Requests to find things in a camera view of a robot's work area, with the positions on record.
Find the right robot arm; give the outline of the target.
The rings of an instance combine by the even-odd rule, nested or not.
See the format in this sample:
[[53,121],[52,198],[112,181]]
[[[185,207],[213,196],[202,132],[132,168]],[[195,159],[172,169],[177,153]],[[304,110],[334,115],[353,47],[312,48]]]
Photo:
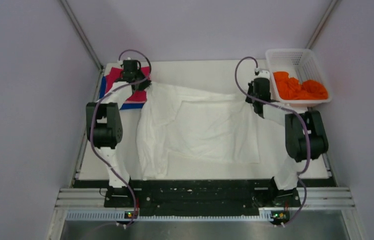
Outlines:
[[270,81],[263,77],[248,83],[246,102],[252,104],[259,117],[284,127],[287,156],[272,177],[274,188],[268,192],[269,202],[281,206],[288,200],[287,191],[297,187],[298,176],[306,172],[310,161],[328,151],[321,113],[317,110],[298,113],[278,105],[271,99]]

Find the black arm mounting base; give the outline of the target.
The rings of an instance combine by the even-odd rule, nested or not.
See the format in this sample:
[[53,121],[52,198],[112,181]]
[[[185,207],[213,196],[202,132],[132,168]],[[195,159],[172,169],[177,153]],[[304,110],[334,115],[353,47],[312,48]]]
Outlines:
[[269,179],[131,180],[133,193],[104,180],[76,180],[76,189],[98,189],[104,207],[136,208],[140,217],[248,217],[264,209],[293,210],[334,187],[332,179],[305,179],[292,191],[275,191]]

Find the white printed t-shirt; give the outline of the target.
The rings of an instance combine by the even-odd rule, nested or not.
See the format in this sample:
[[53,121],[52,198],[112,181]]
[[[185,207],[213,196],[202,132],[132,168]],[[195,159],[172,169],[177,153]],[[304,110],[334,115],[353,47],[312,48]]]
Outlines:
[[146,90],[136,144],[142,175],[165,177],[171,155],[218,164],[258,164],[258,120],[239,94],[163,83]]

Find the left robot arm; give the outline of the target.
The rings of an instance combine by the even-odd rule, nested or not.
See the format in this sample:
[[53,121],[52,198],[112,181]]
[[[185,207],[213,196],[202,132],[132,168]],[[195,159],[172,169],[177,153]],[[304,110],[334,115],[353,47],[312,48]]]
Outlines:
[[122,174],[116,160],[111,161],[107,152],[117,150],[117,145],[122,142],[123,124],[120,109],[125,102],[138,92],[144,92],[150,86],[152,65],[147,62],[146,72],[142,63],[136,59],[122,61],[120,73],[112,87],[103,97],[97,101],[87,103],[86,133],[94,154],[107,167],[110,175],[122,183],[116,194],[116,200],[124,207],[128,207],[135,201],[135,193],[129,186],[130,176]]

